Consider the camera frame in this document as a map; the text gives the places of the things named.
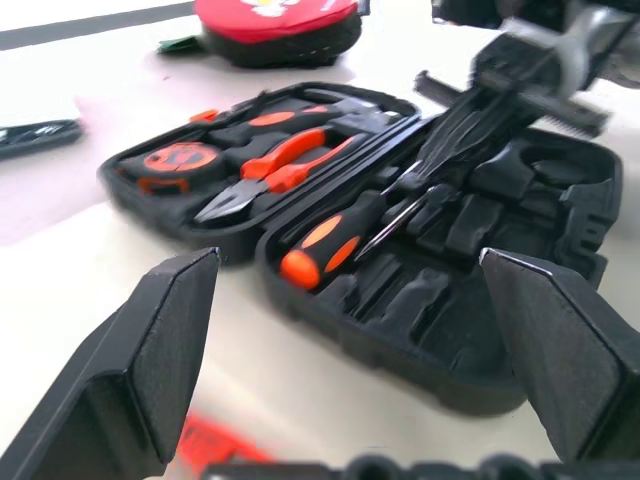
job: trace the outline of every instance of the white table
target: white table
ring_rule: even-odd
[[[438,107],[411,93],[415,73],[429,66],[464,85],[467,62],[492,34],[433,28],[421,7],[425,3],[382,5],[384,10],[369,19],[363,39],[345,61],[318,71],[246,72],[218,60],[167,63],[145,53],[157,39],[184,30],[184,20],[59,46],[58,53],[86,49],[89,43],[92,56],[120,49],[124,58],[102,65],[93,57],[82,60],[90,67],[77,82],[84,87],[79,97],[88,99],[90,107],[86,116],[92,132],[85,141],[0,165],[2,182],[8,175],[40,182],[31,193],[45,204],[38,210],[32,202],[5,222],[19,225],[19,217],[25,215],[41,220],[45,210],[59,209],[66,218],[74,213],[68,206],[70,197],[82,203],[74,207],[80,211],[77,215],[0,251],[0,378],[7,392],[0,397],[0,452],[81,340],[128,297],[149,268],[180,251],[109,204],[85,209],[102,198],[95,184],[69,181],[51,189],[45,177],[69,163],[93,170],[108,155],[183,123],[194,112],[226,108],[264,86],[308,79],[352,82],[416,100],[426,111],[436,112]],[[429,50],[429,41],[438,42],[440,53]],[[450,48],[445,52],[442,45],[447,42]],[[55,51],[53,45],[37,48],[50,49],[39,58]],[[602,248],[611,263],[601,292],[640,326],[633,287],[640,267],[640,220],[634,213],[640,177],[633,118],[640,96],[604,84],[591,97],[618,112],[601,142],[624,157],[626,169],[621,218]],[[8,202],[0,205],[3,214]],[[283,459],[339,466],[356,455],[375,452],[402,464],[444,460],[472,466],[498,452],[532,461],[555,457],[529,405],[485,419],[448,411],[428,393],[361,366],[316,332],[284,318],[270,305],[251,266],[219,275],[194,407]]]

